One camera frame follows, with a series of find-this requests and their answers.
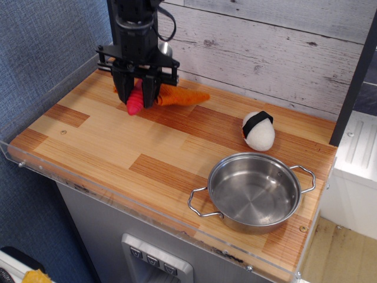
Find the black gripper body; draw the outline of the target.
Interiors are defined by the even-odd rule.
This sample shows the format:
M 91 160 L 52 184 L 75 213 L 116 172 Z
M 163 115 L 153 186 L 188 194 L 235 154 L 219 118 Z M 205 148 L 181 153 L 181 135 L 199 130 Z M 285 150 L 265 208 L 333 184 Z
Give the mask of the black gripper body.
M 180 63 L 172 52 L 159 47 L 153 28 L 144 30 L 118 29 L 118 41 L 112 45 L 100 45 L 96 52 L 100 57 L 115 59 L 112 68 L 134 78 L 153 78 L 159 83 L 177 85 L 177 69 Z

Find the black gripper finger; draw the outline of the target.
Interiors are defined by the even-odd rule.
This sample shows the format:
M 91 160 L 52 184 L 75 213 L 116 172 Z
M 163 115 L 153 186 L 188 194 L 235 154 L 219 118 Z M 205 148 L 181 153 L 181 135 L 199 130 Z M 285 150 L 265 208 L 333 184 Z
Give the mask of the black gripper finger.
M 129 73 L 115 67 L 113 67 L 111 73 L 113 75 L 113 82 L 119 99 L 123 103 L 127 103 L 131 91 L 134 88 L 134 77 Z
M 151 108 L 159 94 L 161 80 L 153 76 L 145 76 L 142 82 L 144 108 Z

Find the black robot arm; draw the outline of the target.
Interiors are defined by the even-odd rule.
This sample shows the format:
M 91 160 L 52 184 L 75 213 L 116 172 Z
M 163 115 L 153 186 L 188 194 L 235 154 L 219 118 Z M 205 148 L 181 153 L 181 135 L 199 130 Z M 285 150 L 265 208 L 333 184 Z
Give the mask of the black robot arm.
M 143 106 L 150 108 L 157 99 L 162 84 L 176 86 L 180 63 L 173 59 L 168 42 L 158 31 L 158 15 L 171 20 L 172 14 L 161 7 L 160 1 L 108 1 L 113 43 L 100 45 L 96 52 L 98 66 L 113 76 L 115 89 L 123 103 L 127 103 L 134 81 L 140 79 Z

